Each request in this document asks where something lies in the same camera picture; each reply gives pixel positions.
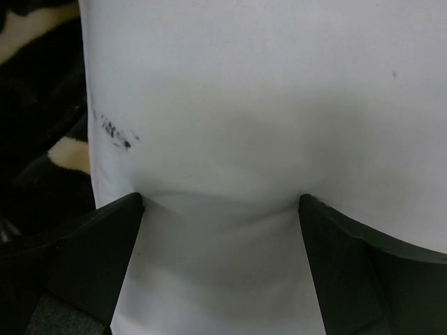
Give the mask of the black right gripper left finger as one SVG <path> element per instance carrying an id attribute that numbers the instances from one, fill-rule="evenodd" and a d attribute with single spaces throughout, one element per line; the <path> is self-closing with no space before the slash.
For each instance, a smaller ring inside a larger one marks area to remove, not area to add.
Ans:
<path id="1" fill-rule="evenodd" d="M 1 246 L 1 333 L 106 334 L 143 212 L 130 193 Z"/>

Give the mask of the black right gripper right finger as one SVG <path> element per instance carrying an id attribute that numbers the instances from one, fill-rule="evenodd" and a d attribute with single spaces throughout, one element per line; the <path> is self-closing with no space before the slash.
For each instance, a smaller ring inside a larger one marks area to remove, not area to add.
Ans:
<path id="1" fill-rule="evenodd" d="M 446 254 L 309 194 L 299 200 L 299 218 L 327 334 L 446 334 Z"/>

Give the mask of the black floral plush pillowcase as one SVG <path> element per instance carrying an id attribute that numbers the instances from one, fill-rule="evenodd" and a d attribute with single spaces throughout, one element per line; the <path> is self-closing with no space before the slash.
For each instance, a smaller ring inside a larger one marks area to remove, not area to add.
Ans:
<path id="1" fill-rule="evenodd" d="M 1 2 L 1 242 L 94 208 L 77 1 Z"/>

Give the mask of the white pillow yellow edge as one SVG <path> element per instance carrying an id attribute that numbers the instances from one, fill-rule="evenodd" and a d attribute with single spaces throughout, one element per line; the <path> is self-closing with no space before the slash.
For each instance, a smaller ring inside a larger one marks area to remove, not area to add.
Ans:
<path id="1" fill-rule="evenodd" d="M 113 334 L 323 334 L 312 194 L 446 251 L 445 1 L 81 1 L 96 205 L 146 212 Z"/>

